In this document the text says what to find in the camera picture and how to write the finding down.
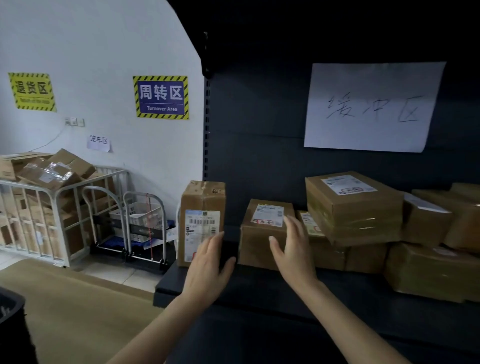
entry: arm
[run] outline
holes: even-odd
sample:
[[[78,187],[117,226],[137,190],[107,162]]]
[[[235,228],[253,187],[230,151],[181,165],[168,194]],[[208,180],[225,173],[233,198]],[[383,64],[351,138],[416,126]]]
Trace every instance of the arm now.
[[[282,252],[271,236],[270,248],[282,277],[330,335],[349,364],[407,364],[409,361],[341,303],[315,274],[308,238],[301,223],[284,217],[287,242]]]
[[[181,295],[108,364],[157,364],[166,360],[190,325],[218,298],[230,279],[235,257],[225,263],[221,272],[218,269],[222,238],[221,232],[200,244]]]

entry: hand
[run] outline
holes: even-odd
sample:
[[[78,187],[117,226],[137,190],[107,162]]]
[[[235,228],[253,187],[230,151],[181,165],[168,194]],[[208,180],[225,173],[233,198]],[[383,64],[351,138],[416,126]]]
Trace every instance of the hand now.
[[[270,249],[283,279],[299,294],[304,287],[318,283],[312,251],[300,221],[290,216],[284,216],[283,221],[287,226],[285,252],[273,236],[269,237]]]
[[[235,267],[236,258],[233,256],[219,272],[222,239],[223,232],[206,238],[199,245],[183,285],[181,295],[202,311],[219,297]]]

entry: black bin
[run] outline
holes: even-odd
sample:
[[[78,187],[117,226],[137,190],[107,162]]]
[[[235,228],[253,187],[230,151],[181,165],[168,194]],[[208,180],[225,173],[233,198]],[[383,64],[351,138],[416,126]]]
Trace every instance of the black bin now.
[[[0,287],[0,352],[9,352],[18,363],[38,363],[24,306],[25,298]]]

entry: white wall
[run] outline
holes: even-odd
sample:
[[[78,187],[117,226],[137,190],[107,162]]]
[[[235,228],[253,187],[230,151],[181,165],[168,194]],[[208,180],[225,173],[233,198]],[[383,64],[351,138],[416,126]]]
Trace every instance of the white wall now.
[[[8,72],[49,73],[57,112],[15,107]],[[137,118],[134,75],[187,75],[189,121]],[[2,0],[0,154],[65,148],[123,167],[135,189],[163,199],[168,217],[190,180],[202,179],[204,78],[200,59],[165,0]],[[64,117],[85,118],[85,128]],[[112,153],[86,149],[90,134]]]

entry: tan floor mat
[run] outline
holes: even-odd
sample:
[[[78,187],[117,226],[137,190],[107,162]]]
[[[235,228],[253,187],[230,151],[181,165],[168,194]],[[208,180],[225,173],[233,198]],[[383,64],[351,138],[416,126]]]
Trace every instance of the tan floor mat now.
[[[162,311],[153,294],[26,259],[0,270],[26,299],[38,362],[105,363]]]

